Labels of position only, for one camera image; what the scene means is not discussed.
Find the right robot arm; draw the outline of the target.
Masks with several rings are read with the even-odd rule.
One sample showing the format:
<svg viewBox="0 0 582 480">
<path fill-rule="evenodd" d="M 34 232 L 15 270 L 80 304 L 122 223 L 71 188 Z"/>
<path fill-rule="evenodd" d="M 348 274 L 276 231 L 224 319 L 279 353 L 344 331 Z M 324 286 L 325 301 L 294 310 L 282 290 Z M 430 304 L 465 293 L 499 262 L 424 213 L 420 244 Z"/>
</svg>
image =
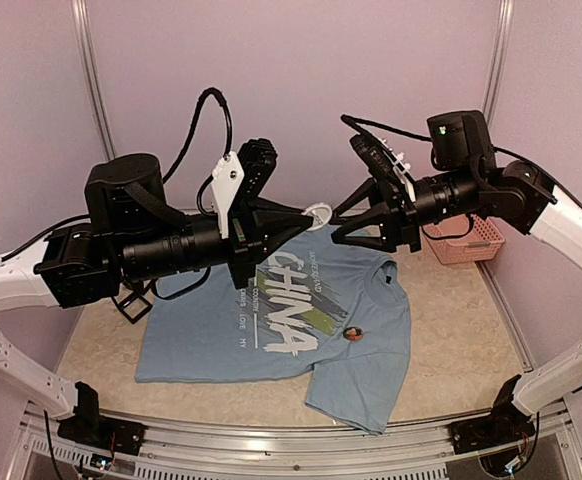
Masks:
<svg viewBox="0 0 582 480">
<path fill-rule="evenodd" d="M 562 254 L 582 271 L 582 203 L 531 160 L 514 154 L 496 163 L 484 114 L 461 110 L 428 118 L 437 175 L 416 180 L 406 164 L 372 134 L 376 122 L 342 115 L 355 132 L 350 145 L 367 166 L 367 179 L 333 213 L 336 244 L 393 253 L 421 248 L 425 226 L 475 214 L 499 218 Z"/>
</svg>

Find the pink plastic basket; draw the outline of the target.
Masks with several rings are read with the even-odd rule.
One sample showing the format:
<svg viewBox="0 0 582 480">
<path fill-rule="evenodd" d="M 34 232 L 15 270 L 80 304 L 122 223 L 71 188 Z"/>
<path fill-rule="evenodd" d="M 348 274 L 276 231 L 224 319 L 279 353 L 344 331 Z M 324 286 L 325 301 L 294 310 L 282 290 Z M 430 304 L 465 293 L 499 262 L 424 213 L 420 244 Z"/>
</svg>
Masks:
<svg viewBox="0 0 582 480">
<path fill-rule="evenodd" d="M 491 220 L 472 215 L 445 219 L 426 225 L 422 234 L 443 265 L 492 260 L 505 243 L 505 238 Z"/>
</svg>

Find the light blue printed t-shirt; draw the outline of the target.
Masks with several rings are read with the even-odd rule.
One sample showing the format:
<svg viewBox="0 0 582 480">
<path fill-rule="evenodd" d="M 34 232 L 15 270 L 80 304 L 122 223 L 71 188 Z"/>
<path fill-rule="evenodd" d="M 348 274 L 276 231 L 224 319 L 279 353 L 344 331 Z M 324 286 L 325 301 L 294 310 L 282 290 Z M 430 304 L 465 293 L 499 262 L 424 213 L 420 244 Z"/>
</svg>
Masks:
<svg viewBox="0 0 582 480">
<path fill-rule="evenodd" d="M 411 316 L 388 254 L 306 232 L 236 289 L 228 268 L 200 287 L 162 279 L 135 378 L 140 383 L 236 383 L 309 374 L 305 403 L 371 434 L 385 431 L 410 363 Z M 364 337 L 350 342 L 349 327 Z"/>
</svg>

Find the silver round brooch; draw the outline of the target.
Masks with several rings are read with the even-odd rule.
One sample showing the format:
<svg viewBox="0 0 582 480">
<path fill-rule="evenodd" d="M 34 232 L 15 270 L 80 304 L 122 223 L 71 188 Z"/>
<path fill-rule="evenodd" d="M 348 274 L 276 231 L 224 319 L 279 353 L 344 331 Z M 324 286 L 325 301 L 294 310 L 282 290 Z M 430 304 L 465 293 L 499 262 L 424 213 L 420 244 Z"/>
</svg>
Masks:
<svg viewBox="0 0 582 480">
<path fill-rule="evenodd" d="M 329 224 L 333 210 L 329 204 L 318 202 L 308 206 L 302 214 L 311 219 L 311 225 L 307 228 L 307 231 L 312 232 L 320 230 Z"/>
</svg>

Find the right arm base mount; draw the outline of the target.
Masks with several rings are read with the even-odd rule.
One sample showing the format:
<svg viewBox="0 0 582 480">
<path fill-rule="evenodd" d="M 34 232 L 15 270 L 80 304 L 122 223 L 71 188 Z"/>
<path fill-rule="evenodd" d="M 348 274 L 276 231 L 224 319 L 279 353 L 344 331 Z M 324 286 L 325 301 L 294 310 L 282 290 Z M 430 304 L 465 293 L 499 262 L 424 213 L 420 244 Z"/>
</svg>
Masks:
<svg viewBox="0 0 582 480">
<path fill-rule="evenodd" d="M 476 417 L 449 425 L 449 432 L 456 455 L 486 450 L 496 446 L 523 440 L 536 433 L 528 420 L 511 420 L 504 417 Z"/>
</svg>

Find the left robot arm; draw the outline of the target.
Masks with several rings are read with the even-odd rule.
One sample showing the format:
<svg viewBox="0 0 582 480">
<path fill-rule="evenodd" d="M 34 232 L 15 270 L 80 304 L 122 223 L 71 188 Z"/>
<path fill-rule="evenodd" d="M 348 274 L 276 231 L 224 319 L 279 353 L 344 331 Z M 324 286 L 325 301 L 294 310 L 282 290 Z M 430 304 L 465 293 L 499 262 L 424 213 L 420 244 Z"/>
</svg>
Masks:
<svg viewBox="0 0 582 480">
<path fill-rule="evenodd" d="M 237 288 L 312 218 L 259 197 L 267 172 L 245 172 L 235 154 L 213 174 L 217 214 L 188 215 L 166 202 L 159 160 L 129 154 L 92 168 L 85 186 L 88 219 L 54 228 L 26 248 L 0 256 L 0 313 L 24 307 L 69 309 L 114 297 L 124 282 L 226 265 Z M 69 421 L 92 445 L 111 434 L 88 385 L 56 376 L 0 331 L 0 380 L 54 419 Z"/>
</svg>

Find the orange round brooch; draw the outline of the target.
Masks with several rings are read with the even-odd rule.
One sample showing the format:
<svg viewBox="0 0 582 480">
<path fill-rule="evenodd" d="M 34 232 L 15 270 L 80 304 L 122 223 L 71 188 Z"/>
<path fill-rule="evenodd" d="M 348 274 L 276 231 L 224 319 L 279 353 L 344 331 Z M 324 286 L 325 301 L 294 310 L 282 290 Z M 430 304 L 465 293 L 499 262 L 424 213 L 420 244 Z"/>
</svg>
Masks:
<svg viewBox="0 0 582 480">
<path fill-rule="evenodd" d="M 364 331 L 360 327 L 349 327 L 343 331 L 343 337 L 350 342 L 357 342 L 364 337 Z"/>
</svg>

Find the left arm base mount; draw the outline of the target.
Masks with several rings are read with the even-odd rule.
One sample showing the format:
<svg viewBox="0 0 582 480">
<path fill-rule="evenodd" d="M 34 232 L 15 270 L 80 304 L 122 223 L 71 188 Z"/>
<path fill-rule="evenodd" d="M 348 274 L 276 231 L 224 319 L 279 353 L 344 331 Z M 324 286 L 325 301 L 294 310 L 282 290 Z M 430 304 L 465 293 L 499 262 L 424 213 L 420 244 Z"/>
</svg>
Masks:
<svg viewBox="0 0 582 480">
<path fill-rule="evenodd" d="M 60 438 L 90 447 L 138 456 L 147 427 L 139 422 L 101 416 L 95 426 L 77 417 L 61 420 Z"/>
</svg>

